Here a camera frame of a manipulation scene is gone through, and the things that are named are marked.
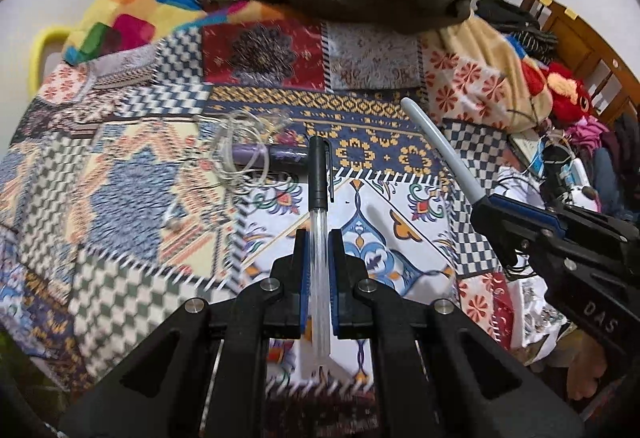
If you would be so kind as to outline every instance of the checkered pattern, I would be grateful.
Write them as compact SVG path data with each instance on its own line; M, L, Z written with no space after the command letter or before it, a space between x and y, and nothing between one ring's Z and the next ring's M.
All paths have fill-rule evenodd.
M200 28L180 30L158 42L156 84L197 84L202 76Z
M482 188L490 192L500 169L498 158L507 145L506 133L492 127L445 121L443 134ZM458 246L458 276L468 277L498 268L500 263L488 241L471 226L471 204L457 183L451 192L451 199L449 219Z
M232 296L207 282L177 280L172 268L151 269L78 253L69 313L87 371L101 378L181 304L192 297L219 302Z
M135 87L116 111L116 116L141 118L199 114L209 98L211 88L210 84Z
M56 134L45 149L38 179L31 185L26 220L20 240L20 260L42 278L66 283L60 294L64 301L71 286L65 278L62 252L67 197L88 153L89 139L72 139Z

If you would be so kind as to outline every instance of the pink cloth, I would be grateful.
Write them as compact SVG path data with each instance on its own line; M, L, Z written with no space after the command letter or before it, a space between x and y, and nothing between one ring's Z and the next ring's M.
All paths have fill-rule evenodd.
M593 151L602 147L600 135L609 132L606 125L596 120L594 116L580 118L575 124L566 129L571 145L580 149L587 149L593 156Z

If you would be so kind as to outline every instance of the stuffed toy eye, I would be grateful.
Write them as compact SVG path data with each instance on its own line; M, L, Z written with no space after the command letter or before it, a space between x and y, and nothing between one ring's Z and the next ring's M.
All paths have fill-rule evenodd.
M589 112L589 100L587 100L585 97L581 96L580 98L578 98L578 104L580 104L580 109L582 109L583 113Z

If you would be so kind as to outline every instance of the purple tube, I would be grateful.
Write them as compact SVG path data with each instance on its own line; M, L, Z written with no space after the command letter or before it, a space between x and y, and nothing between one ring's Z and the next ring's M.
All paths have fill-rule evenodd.
M278 170L282 167L304 167L309 156L307 147L294 147L290 145L267 145L269 152L270 168ZM251 161L255 153L258 157L254 162L256 168L264 167L264 157L260 151L260 146L254 143L235 144L231 149L231 155L236 166L244 167Z

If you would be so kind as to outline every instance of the yellow tube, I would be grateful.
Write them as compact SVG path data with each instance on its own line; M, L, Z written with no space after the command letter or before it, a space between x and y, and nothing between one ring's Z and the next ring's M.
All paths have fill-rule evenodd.
M42 84L40 81L40 67L44 46L52 42L64 44L70 33L71 28L68 26L52 26L45 28L36 36L31 45L31 53L29 55L28 90L30 99L36 96Z

